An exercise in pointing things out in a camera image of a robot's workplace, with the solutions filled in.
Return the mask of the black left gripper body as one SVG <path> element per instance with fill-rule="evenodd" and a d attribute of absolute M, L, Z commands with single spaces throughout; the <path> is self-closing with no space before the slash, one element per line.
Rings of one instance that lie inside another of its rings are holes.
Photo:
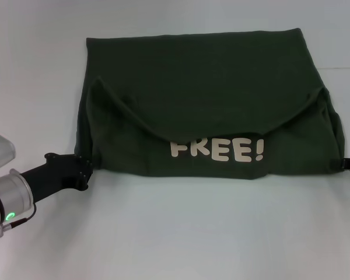
<path fill-rule="evenodd" d="M 45 154 L 46 163 L 21 174 L 37 203 L 61 190 L 85 191 L 93 174 L 92 162 L 84 157 Z"/>

